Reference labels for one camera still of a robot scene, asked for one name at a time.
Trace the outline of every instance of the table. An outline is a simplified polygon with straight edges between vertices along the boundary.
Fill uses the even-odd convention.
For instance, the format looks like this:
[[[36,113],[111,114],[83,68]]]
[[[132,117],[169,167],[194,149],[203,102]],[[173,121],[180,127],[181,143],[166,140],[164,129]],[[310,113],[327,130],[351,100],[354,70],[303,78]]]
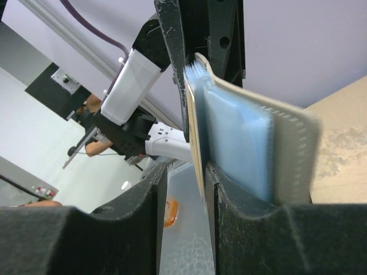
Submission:
[[[367,76],[307,109],[323,123],[313,202],[367,202]]]

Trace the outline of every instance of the blue object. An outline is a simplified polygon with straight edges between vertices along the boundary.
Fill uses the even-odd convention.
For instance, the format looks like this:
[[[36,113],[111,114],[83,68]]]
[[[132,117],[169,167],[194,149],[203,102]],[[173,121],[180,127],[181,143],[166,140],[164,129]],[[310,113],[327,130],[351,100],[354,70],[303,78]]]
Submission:
[[[194,90],[200,146],[232,180],[271,202],[274,122],[270,112],[215,85],[195,62],[185,68]]]

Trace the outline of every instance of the orange object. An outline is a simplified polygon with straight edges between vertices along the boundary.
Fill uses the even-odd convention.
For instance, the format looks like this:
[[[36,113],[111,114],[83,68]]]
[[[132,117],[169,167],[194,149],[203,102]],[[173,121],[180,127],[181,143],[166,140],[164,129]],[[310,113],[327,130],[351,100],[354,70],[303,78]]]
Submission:
[[[164,228],[174,224],[177,219],[178,202],[171,196],[167,196],[166,210],[165,210],[165,224]]]

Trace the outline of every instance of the hole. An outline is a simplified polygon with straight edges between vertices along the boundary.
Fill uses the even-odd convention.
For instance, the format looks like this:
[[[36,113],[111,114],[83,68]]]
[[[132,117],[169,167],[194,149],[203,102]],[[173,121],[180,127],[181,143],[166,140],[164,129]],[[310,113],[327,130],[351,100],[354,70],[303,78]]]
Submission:
[[[227,36],[223,36],[219,41],[220,47],[222,49],[228,49],[229,47],[229,38]]]
[[[104,214],[114,211],[115,209],[112,206],[100,206],[92,212],[93,214]]]

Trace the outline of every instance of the white plastic casing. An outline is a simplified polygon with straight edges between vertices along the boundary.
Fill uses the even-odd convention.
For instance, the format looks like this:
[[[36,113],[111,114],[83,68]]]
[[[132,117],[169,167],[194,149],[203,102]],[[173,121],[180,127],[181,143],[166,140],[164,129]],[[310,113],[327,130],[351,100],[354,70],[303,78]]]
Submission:
[[[168,156],[192,163],[190,144],[186,142],[184,132],[164,123],[153,124],[149,131],[150,140],[145,142],[146,154]]]
[[[160,76],[161,69],[133,49],[101,114],[117,125],[125,124]]]

